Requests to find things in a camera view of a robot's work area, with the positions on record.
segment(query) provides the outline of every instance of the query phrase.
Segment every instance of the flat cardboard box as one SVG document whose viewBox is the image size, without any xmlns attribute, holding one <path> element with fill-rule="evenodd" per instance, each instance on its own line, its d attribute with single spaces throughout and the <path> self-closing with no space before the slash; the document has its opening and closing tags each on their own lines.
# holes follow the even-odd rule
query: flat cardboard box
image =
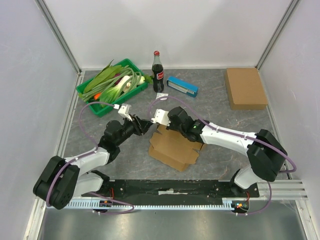
<svg viewBox="0 0 320 240">
<path fill-rule="evenodd" d="M 263 110 L 268 100 L 256 68 L 227 68 L 225 86 L 232 110 Z"/>
<path fill-rule="evenodd" d="M 204 145 L 199 142 L 191 142 L 181 133 L 167 130 L 160 125 L 158 132 L 153 133 L 150 139 L 149 155 L 162 163 L 182 172 L 190 164 L 195 164 Z"/>
</svg>

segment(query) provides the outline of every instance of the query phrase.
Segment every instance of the gray tabletop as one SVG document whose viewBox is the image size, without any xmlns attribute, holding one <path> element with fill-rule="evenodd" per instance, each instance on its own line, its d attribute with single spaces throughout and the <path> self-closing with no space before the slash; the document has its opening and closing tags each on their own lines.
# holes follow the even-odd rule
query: gray tabletop
<svg viewBox="0 0 320 240">
<path fill-rule="evenodd" d="M 165 70 L 165 79 L 175 76 L 199 87 L 198 95 L 193 98 L 175 89 L 165 86 L 164 93 L 175 96 L 192 108 L 204 119 L 219 126 L 244 132 L 258 132 L 260 129 L 272 131 L 272 125 L 267 110 L 231 110 L 224 79 L 225 69 L 175 69 Z M 87 71 L 84 80 L 95 76 L 97 71 Z M 129 99 L 126 103 L 132 105 L 131 113 L 140 118 L 147 118 L 147 108 L 156 98 L 156 93 L 150 85 L 146 90 Z M 75 117 L 69 133 L 65 157 L 78 155 L 92 149 L 92 142 L 84 137 L 78 125 L 78 115 L 85 103 L 79 99 Z M 171 110 L 179 106 L 173 99 L 161 101 L 156 108 Z M 103 117 L 95 116 L 90 109 L 84 111 L 82 121 L 86 131 L 98 142 L 103 135 L 105 126 L 110 120 L 122 121 L 116 110 Z M 102 173 L 112 179 L 219 179 L 229 180 L 240 168 L 249 164 L 244 155 L 216 145 L 208 145 L 196 161 L 185 171 L 179 172 L 148 155 L 149 139 L 156 126 L 144 136 L 133 135 L 120 146 L 120 154 L 112 163 L 98 167 Z"/>
</svg>

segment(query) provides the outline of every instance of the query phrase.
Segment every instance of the green crate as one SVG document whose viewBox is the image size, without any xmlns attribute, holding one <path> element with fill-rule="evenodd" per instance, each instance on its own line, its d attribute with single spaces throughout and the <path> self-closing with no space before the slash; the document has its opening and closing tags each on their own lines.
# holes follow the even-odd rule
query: green crate
<svg viewBox="0 0 320 240">
<path fill-rule="evenodd" d="M 132 61 L 130 61 L 128 58 L 122 60 L 121 62 L 118 62 L 116 65 L 121 65 L 122 67 L 125 67 L 128 65 L 130 68 L 132 68 L 132 70 L 134 72 L 140 72 L 142 75 L 144 75 L 143 72 L 139 68 L 137 68 L 137 66 L 134 65 L 134 63 Z M 83 94 L 85 87 L 92 81 L 92 79 L 94 79 L 94 78 L 91 78 L 88 81 L 77 86 L 76 87 L 77 92 L 80 94 Z M 125 101 L 127 101 L 128 99 L 137 95 L 141 91 L 145 90 L 147 87 L 148 87 L 148 83 L 145 82 L 145 83 L 137 86 L 135 89 L 132 89 L 130 92 L 127 92 L 126 94 L 122 95 L 117 100 L 115 100 L 112 104 L 119 104 L 119 105 L 123 104 Z M 112 109 L 114 109 L 112 106 L 102 107 L 102 106 L 100 106 L 100 104 L 90 105 L 89 108 L 98 117 L 102 117 L 102 116 L 106 115 L 107 113 L 109 113 Z"/>
</svg>

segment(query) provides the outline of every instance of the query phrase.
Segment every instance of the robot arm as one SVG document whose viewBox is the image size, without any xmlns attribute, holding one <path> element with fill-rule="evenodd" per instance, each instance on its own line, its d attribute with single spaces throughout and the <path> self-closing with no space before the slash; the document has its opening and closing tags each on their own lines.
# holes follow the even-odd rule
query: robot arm
<svg viewBox="0 0 320 240">
<path fill-rule="evenodd" d="M 49 203 L 52 206 L 56 209 L 62 209 L 71 198 L 98 191 L 105 180 L 109 180 L 109 177 L 92 169 L 111 163 L 120 153 L 120 144 L 133 134 L 144 135 L 153 124 L 148 120 L 140 119 L 136 115 L 130 115 L 130 107 L 128 104 L 122 104 L 118 110 L 118 113 L 124 117 L 123 124 L 117 120 L 107 123 L 97 149 L 94 148 L 80 155 L 67 158 L 52 157 L 36 182 L 33 193 L 46 200 L 55 176 L 68 162 L 71 163 L 59 176 L 50 193 Z"/>
<path fill-rule="evenodd" d="M 261 129 L 258 133 L 240 132 L 205 121 L 216 129 L 213 130 L 199 119 L 193 120 L 181 107 L 176 107 L 169 112 L 158 109 L 151 121 L 166 125 L 167 129 L 180 132 L 192 142 L 219 145 L 247 156 L 250 166 L 239 169 L 230 181 L 231 190 L 235 194 L 243 193 L 252 184 L 261 180 L 273 182 L 285 162 L 284 157 L 268 147 L 263 147 L 253 140 L 236 136 L 238 134 L 254 139 L 257 138 L 287 154 L 276 138 L 264 129 Z M 224 133 L 223 130 L 236 135 Z"/>
</svg>

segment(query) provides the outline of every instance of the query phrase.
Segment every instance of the folded cardboard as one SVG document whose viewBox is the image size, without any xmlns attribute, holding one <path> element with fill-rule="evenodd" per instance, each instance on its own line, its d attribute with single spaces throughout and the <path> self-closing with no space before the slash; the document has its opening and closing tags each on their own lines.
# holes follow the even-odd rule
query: folded cardboard
<svg viewBox="0 0 320 240">
<path fill-rule="evenodd" d="M 268 105 L 256 68 L 227 68 L 225 85 L 232 110 L 263 110 Z"/>
<path fill-rule="evenodd" d="M 191 142 L 181 133 L 167 130 L 160 125 L 158 132 L 153 133 L 150 139 L 149 155 L 162 163 L 179 171 L 184 171 L 190 164 L 195 164 L 204 145 L 199 142 Z"/>
</svg>

